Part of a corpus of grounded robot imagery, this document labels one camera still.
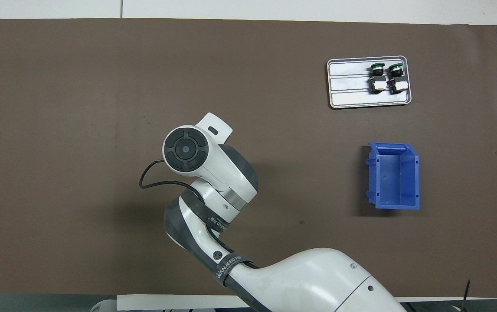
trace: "blue storage bin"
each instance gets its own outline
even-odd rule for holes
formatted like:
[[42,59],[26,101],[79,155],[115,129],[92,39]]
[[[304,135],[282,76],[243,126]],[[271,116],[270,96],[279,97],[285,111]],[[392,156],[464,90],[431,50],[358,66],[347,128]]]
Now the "blue storage bin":
[[370,142],[368,201],[377,209],[420,209],[419,155],[410,144]]

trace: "brown mat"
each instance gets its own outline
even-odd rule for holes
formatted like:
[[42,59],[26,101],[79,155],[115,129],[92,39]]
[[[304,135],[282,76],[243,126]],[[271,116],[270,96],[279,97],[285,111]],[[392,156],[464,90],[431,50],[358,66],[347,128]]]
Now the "brown mat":
[[[330,109],[326,62],[380,55],[412,103]],[[331,247],[396,296],[497,297],[495,26],[177,19],[0,20],[0,292],[231,294],[163,231],[182,189],[137,185],[208,111],[260,178],[223,235],[257,265]],[[369,141],[417,150],[420,211],[366,202]]]

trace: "black clamp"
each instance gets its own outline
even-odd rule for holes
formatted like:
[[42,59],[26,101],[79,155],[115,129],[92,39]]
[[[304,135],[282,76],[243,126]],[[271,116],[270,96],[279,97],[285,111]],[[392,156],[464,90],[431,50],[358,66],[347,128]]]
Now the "black clamp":
[[214,278],[217,281],[225,286],[225,278],[231,270],[235,267],[235,265],[243,263],[243,262],[251,262],[247,257],[240,253],[229,253],[225,257],[221,259],[219,264],[216,266],[214,270]]
[[191,190],[181,193],[181,198],[187,203],[187,207],[197,215],[204,223],[218,233],[223,233],[229,227],[229,222],[225,221],[208,206],[203,204]]

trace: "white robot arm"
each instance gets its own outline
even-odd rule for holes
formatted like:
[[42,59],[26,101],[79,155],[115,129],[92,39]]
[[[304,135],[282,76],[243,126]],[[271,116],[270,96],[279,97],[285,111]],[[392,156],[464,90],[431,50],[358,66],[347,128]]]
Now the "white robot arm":
[[166,164],[191,186],[166,207],[167,235],[196,257],[223,286],[257,312],[405,312],[381,284],[344,253],[303,251],[257,268],[218,238],[258,191],[256,172],[225,145],[232,129],[212,113],[172,130]]

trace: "white tray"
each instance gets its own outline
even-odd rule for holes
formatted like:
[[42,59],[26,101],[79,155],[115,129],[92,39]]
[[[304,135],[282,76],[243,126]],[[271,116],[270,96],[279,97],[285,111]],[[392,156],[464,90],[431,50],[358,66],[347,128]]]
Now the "white tray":
[[[392,94],[386,90],[378,94],[370,93],[370,65],[385,63],[383,75],[389,79],[388,67],[403,63],[403,75],[409,81],[409,88]],[[405,105],[411,101],[411,79],[407,58],[399,56],[337,58],[327,62],[327,80],[330,90],[330,105],[333,108],[353,108],[369,106]]]

